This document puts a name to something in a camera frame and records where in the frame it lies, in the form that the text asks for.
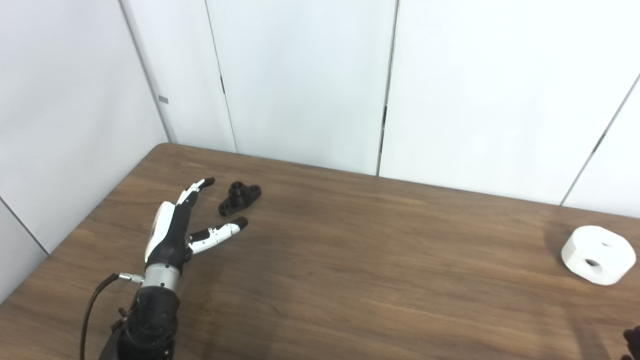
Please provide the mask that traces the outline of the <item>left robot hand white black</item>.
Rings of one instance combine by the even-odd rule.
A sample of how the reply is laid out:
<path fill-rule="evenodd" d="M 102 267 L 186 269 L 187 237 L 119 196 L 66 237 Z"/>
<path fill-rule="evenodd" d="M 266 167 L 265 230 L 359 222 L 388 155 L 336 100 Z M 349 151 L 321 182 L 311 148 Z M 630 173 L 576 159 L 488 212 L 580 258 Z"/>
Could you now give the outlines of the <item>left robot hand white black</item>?
<path fill-rule="evenodd" d="M 187 235 L 192 210 L 199 193 L 215 183 L 215 178 L 202 178 L 182 191 L 176 203 L 163 202 L 158 207 L 144 253 L 145 267 L 162 265 L 182 274 L 193 255 L 214 248 L 231 239 L 249 225 L 245 217 L 206 228 Z"/>

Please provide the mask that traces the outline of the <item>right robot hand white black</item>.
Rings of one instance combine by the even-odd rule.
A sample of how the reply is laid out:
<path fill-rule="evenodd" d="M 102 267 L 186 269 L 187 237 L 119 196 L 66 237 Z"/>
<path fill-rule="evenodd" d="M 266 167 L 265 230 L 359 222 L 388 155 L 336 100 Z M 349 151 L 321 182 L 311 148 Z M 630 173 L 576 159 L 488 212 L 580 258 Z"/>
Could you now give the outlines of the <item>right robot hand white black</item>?
<path fill-rule="evenodd" d="M 640 360 L 640 326 L 624 330 L 622 337 L 626 341 L 628 353 L 622 355 L 620 360 Z"/>

